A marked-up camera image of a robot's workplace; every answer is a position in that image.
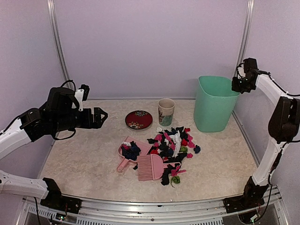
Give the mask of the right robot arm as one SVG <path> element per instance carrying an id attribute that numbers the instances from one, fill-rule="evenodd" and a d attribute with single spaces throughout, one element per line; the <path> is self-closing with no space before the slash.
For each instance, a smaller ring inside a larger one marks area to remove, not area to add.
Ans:
<path id="1" fill-rule="evenodd" d="M 275 106 L 268 123 L 267 149 L 240 197 L 241 206 L 250 208 L 271 185 L 271 177 L 286 147 L 296 142 L 294 138 L 300 128 L 300 100 L 299 95 L 292 95 L 277 84 L 269 72 L 259 70 L 256 59 L 244 59 L 236 71 L 241 68 L 244 74 L 232 78 L 232 90 L 243 94 L 260 89 Z"/>

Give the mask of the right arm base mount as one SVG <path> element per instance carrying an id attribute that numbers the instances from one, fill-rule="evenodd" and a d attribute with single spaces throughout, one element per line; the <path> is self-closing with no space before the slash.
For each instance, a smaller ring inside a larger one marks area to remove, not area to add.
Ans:
<path id="1" fill-rule="evenodd" d="M 223 200 L 226 213 L 238 212 L 264 205 L 265 201 L 263 196 L 268 187 L 269 185 L 259 186 L 247 184 L 242 195 L 228 197 Z"/>

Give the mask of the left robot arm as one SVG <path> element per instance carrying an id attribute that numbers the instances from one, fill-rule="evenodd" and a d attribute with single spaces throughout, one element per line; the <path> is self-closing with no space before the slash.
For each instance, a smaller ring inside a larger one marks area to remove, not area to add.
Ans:
<path id="1" fill-rule="evenodd" d="M 99 129 L 108 118 L 108 114 L 99 107 L 84 108 L 90 88 L 81 85 L 67 88 L 65 84 L 50 89 L 47 101 L 39 108 L 31 108 L 16 116 L 0 132 L 0 157 L 4 158 L 16 149 L 33 143 L 43 136 L 50 135 L 58 140 L 61 131 L 76 134 L 76 129 Z M 47 199 L 53 207 L 62 208 L 66 199 L 53 179 L 29 179 L 0 172 L 1 194 L 30 196 Z"/>

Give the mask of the pink dustpan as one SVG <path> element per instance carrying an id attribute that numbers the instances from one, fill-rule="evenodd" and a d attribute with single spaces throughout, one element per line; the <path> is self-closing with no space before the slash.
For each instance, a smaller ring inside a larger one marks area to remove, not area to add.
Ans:
<path id="1" fill-rule="evenodd" d="M 118 149 L 121 162 L 117 166 L 117 172 L 122 172 L 128 163 L 137 164 L 137 157 L 147 155 L 151 147 L 148 143 L 127 136 Z"/>

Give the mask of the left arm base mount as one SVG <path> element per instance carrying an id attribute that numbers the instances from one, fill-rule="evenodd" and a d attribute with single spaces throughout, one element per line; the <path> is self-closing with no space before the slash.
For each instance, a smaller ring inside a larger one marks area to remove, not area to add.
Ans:
<path id="1" fill-rule="evenodd" d="M 41 199 L 40 204 L 51 209 L 64 211 L 65 213 L 78 214 L 82 200 L 75 197 L 68 197 L 61 193 L 57 183 L 50 178 L 43 178 L 47 185 L 48 194 Z"/>

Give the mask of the pink hand brush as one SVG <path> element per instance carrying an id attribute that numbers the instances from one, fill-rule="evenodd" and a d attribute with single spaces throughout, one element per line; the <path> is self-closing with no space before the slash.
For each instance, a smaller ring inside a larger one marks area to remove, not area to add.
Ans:
<path id="1" fill-rule="evenodd" d="M 150 154 L 138 156 L 137 165 L 138 180 L 149 181 L 161 178 L 164 173 L 164 169 L 166 169 L 168 165 L 176 167 L 176 165 L 180 166 L 181 163 L 164 163 L 159 155 Z"/>

